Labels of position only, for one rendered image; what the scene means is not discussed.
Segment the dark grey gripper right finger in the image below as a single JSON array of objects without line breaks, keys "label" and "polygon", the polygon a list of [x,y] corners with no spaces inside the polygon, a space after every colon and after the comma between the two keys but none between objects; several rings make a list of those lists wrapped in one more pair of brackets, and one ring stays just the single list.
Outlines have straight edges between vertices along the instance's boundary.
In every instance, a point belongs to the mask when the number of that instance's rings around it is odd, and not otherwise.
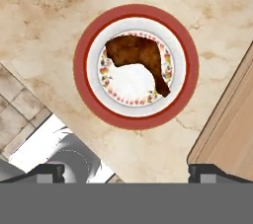
[{"label": "dark grey gripper right finger", "polygon": [[189,166],[189,183],[195,184],[223,184],[243,183],[253,184],[253,181],[245,180],[234,175],[227,174],[214,164],[191,164]]}]

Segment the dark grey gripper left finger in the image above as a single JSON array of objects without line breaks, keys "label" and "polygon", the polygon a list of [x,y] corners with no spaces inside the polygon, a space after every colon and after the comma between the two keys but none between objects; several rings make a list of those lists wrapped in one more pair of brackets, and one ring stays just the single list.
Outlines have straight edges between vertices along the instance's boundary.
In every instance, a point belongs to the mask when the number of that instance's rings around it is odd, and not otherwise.
[{"label": "dark grey gripper left finger", "polygon": [[40,164],[26,174],[1,181],[1,184],[63,184],[65,182],[63,177],[64,172],[65,167],[63,164]]}]

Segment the light wooden cutting board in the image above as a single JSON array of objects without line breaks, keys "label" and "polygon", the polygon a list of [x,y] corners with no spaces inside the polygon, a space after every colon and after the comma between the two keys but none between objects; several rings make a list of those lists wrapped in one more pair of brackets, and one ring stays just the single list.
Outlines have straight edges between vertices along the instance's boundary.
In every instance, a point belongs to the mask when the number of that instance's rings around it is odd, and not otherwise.
[{"label": "light wooden cutting board", "polygon": [[187,157],[253,181],[253,42]]}]

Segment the red-rimmed white floral plate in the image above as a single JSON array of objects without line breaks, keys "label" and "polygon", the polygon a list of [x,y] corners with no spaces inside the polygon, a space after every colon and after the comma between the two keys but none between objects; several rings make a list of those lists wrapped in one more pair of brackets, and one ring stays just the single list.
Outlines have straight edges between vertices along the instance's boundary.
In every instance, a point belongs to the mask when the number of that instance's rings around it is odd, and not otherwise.
[{"label": "red-rimmed white floral plate", "polygon": [[[126,36],[155,43],[159,68],[111,59],[106,42]],[[98,118],[120,128],[149,129],[188,104],[198,82],[199,58],[189,32],[175,17],[153,6],[128,4],[88,25],[75,49],[73,75],[81,99]]]}]

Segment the brown chicken drumstick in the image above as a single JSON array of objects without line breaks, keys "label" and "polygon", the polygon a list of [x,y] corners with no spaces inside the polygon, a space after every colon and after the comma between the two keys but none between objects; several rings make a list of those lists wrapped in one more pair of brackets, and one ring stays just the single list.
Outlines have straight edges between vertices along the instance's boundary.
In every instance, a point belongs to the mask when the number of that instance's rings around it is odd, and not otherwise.
[{"label": "brown chicken drumstick", "polygon": [[116,67],[141,64],[153,76],[155,89],[166,98],[170,89],[162,77],[161,56],[157,43],[146,37],[121,36],[108,40],[105,44],[107,56]]}]

